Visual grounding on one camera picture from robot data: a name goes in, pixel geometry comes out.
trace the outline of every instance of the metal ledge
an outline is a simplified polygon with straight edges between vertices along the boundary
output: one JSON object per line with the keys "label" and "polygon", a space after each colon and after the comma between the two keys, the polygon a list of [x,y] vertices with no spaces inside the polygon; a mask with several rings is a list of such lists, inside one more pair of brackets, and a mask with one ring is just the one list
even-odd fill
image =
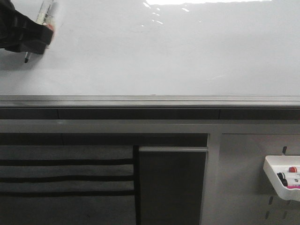
{"label": "metal ledge", "polygon": [[300,108],[299,96],[0,96],[0,107]]}

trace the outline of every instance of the red marker cap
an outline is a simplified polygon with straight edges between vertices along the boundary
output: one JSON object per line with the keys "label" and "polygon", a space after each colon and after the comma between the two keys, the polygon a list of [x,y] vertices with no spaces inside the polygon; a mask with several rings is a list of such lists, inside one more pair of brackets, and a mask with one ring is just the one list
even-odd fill
{"label": "red marker cap", "polygon": [[290,173],[296,173],[297,172],[297,167],[295,167],[295,166],[290,167],[289,172]]}

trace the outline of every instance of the whiteboard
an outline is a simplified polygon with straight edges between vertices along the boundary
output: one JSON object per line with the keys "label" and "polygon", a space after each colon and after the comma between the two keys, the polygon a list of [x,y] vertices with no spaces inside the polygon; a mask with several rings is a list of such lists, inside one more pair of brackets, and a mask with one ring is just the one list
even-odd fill
{"label": "whiteboard", "polygon": [[44,56],[0,49],[0,95],[300,97],[299,0],[56,2]]}

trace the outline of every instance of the gray fabric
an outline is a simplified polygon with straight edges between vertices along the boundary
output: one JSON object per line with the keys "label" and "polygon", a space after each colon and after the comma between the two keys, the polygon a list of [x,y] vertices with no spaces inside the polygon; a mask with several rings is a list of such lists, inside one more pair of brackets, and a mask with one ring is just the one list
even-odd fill
{"label": "gray fabric", "polygon": [[[0,146],[0,160],[119,158],[132,158],[132,147]],[[0,166],[0,177],[2,178],[132,174],[132,165]],[[132,181],[0,183],[0,192],[114,191],[133,189],[134,184]],[[135,225],[135,197],[0,197],[0,223],[4,225]]]}
{"label": "gray fabric", "polygon": [[126,176],[132,174],[132,165],[0,166],[0,177]]}
{"label": "gray fabric", "polygon": [[1,159],[132,158],[132,146],[0,146]]}

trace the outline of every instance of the white plastic holder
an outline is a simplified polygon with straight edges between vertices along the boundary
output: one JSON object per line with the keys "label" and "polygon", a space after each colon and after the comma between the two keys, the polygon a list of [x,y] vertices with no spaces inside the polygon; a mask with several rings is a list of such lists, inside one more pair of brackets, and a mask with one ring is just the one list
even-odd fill
{"label": "white plastic holder", "polygon": [[285,187],[277,176],[277,173],[287,173],[291,166],[300,167],[300,156],[266,156],[263,170],[280,198],[300,202],[300,188]]}

